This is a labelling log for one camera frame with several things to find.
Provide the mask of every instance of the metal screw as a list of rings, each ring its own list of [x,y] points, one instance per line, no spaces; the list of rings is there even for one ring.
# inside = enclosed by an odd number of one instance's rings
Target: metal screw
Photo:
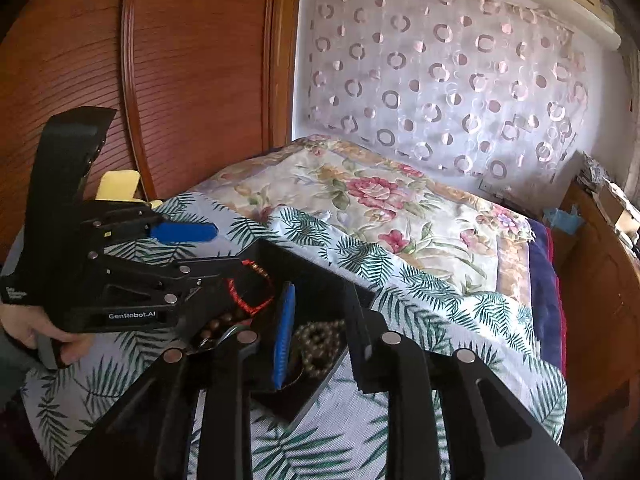
[[[460,350],[458,350],[458,352],[456,353],[456,357],[458,358],[459,361],[462,361],[463,363],[472,363],[473,361],[476,360],[476,354],[474,354],[471,350],[467,349],[467,348],[462,348]]]
[[[164,352],[164,354],[162,354],[162,359],[164,359],[165,363],[177,363],[180,359],[182,359],[182,350],[180,350],[179,348],[169,348],[166,352]]]
[[[402,341],[402,336],[398,332],[385,332],[382,335],[382,342],[388,345],[397,345]]]
[[[242,330],[242,332],[238,333],[236,339],[243,345],[249,345],[258,339],[258,335],[253,330]]]

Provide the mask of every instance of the red string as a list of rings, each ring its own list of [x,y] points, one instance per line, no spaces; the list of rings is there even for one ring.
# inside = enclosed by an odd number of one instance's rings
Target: red string
[[[274,297],[273,283],[271,282],[271,278],[269,277],[267,272],[261,266],[255,263],[253,260],[243,260],[242,264],[244,266],[251,267],[255,272],[257,272],[265,280],[267,280],[267,283],[269,284],[269,287],[271,289],[270,297],[268,297],[265,301],[263,301],[259,305],[251,306],[239,296],[238,292],[236,291],[235,280],[233,278],[226,279],[226,287],[228,288],[229,295],[231,296],[231,299],[234,300],[234,303],[237,306],[239,306],[242,310],[244,310],[249,316],[255,316],[255,314],[260,312],[262,309],[268,306],[268,304],[270,304],[271,301],[273,301],[273,297]]]

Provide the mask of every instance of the white wall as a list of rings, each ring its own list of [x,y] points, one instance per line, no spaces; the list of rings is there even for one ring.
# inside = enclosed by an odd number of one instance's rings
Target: white wall
[[[517,4],[535,6],[529,0],[507,0]],[[308,29],[308,17],[300,13],[300,26],[298,27],[298,48],[303,46]],[[587,69],[590,73],[589,109],[580,128],[575,147],[593,155],[599,160],[613,177],[624,184],[626,172],[631,160],[634,145],[634,133],[631,128],[631,114],[629,112],[630,86],[625,75],[622,57],[617,52],[604,50],[599,44],[586,35],[577,32],[574,45],[579,45],[584,50]],[[294,99],[294,138],[304,136],[300,124],[302,114],[297,103],[303,103],[301,92],[306,91],[306,83],[299,79],[303,73],[298,70],[298,76]],[[549,197],[548,205],[557,205],[562,200],[564,192],[577,171],[579,160],[574,159],[564,167],[564,171],[558,175],[554,183],[554,195]],[[453,178],[447,179],[448,184],[479,193],[478,182],[474,179]]]

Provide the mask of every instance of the wooden wardrobe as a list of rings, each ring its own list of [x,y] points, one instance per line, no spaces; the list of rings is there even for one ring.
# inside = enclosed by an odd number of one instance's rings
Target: wooden wardrobe
[[[593,198],[575,182],[561,208],[585,223],[558,269],[566,316],[569,433],[640,406],[640,265],[623,247]]]
[[[151,200],[290,135],[298,0],[29,0],[0,43],[0,262],[53,114],[117,110],[86,190],[137,169]]]

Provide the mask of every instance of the blue blanket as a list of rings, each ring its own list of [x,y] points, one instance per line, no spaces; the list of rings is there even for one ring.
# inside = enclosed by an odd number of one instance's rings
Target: blue blanket
[[[529,219],[529,224],[536,234],[529,242],[533,329],[540,341],[540,357],[564,374],[564,323],[558,277],[551,263],[553,241],[540,222]]]

